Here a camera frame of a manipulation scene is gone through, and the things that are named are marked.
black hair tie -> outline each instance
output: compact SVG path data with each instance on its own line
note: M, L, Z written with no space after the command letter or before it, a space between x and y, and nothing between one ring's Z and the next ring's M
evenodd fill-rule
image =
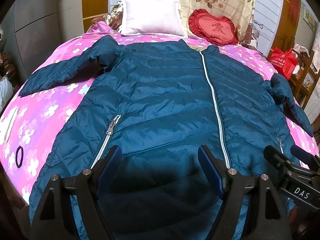
M21 150L21 159L20 159L20 164L18 164L18 153L19 153L19 150ZM22 166L22 161L23 161L23 148L21 146L18 147L17 151L16 151L16 165L19 168L21 168Z

gray cabinet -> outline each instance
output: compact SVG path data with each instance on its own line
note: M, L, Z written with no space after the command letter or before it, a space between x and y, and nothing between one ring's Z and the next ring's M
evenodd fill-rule
M2 28L5 52L25 82L61 44L57 0L16 0Z

red shopping bag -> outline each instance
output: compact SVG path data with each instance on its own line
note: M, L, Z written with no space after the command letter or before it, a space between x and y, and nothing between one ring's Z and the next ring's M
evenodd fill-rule
M286 77L287 80L290 79L294 68L298 64L298 60L292 54L292 49L283 52L277 47L273 50L269 62L275 67L278 73Z

pink cloth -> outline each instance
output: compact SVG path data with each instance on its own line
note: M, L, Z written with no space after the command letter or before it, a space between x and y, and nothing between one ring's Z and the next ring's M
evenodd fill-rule
M110 30L110 27L105 23L98 22L88 33L60 45L39 68L80 55L105 35L110 35L119 44L124 45L134 42L179 40L179 38L149 34L124 37L120 33ZM196 47L206 48L210 45L204 39L191 36L184 41ZM270 79L276 72L270 63L253 50L233 45L219 49L221 53L242 62L264 79ZM13 185L27 202L39 171L51 152L57 133L78 107L93 80L91 78L85 82L59 86L24 98L18 97L17 93L4 111L2 119L7 117L12 108L19 107L9 140L0 146L0 161ZM289 119L287 119L287 123L296 145L313 155L319 154L314 138L307 135L303 129ZM24 149L24 158L20 169L15 163L15 152L19 146Z

front zipper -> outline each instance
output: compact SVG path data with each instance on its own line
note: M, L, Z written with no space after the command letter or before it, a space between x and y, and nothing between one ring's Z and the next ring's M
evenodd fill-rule
M111 138L111 136L113 135L113 132L114 132L114 128L116 127L117 123L119 122L121 118L121 115L116 115L116 117L111 121L111 123L109 124L108 126L108 130L106 132L106 135L105 135L105 138L103 140L103 143L101 145L101 148L96 156L96 158L94 159L94 162L92 163L91 165L91 169L93 168L93 166L97 163L98 160L100 160L106 146L108 145L108 142Z
M278 143L279 143L281 153L284 154L284 153L283 153L283 148L282 148L283 145L282 145L281 140L280 140L279 138L277 138L277 141L278 141Z
M221 149L222 149L223 156L224 156L224 162L225 162L225 164L226 164L227 169L230 169L230 160L229 160L229 157L228 157L228 153L227 153L227 150L226 150L226 146L224 145L222 121L221 121L221 117L220 117L220 114L219 114L219 111L218 111L217 99L216 99L216 96L215 96L215 92L214 92L213 85L211 84L211 82L210 82L210 80L209 80L209 76L208 76L208 73L207 73L207 67L206 67L205 62L204 62L204 56L203 56L203 54L201 53L201 51L199 51L199 53L200 53L201 56L202 56L202 64L203 64L203 68L204 68L205 77L207 78L207 82L208 82L209 86L211 87L212 99L213 99L213 104L214 104L214 110L216 111L216 115L217 115L217 119L218 119L219 140L220 140L220 145L221 145Z

